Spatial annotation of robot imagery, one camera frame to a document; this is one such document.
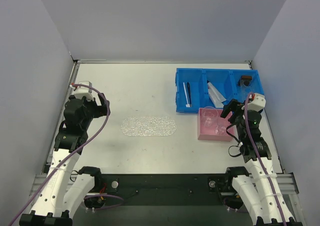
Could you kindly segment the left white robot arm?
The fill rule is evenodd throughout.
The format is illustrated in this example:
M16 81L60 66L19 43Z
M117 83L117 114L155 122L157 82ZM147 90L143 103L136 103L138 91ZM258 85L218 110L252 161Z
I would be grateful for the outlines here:
M91 138L88 128L93 119L110 115L110 102L103 93L98 95L100 104L89 93L72 94L64 107L61 122L54 140L52 161L47 177L33 197L36 202L29 213L19 219L21 226L71 226L73 216L90 191L103 186L98 167L84 166L71 188L67 188L72 171L82 150Z

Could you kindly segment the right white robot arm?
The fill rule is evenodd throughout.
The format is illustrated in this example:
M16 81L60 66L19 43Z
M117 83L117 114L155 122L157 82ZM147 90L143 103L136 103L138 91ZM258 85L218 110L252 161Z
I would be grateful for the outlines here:
M259 125L266 99L249 93L244 102L232 99L223 107L221 118L235 126L237 148L243 167L227 169L228 182L242 200L255 226L300 226L281 193L274 171L272 154Z

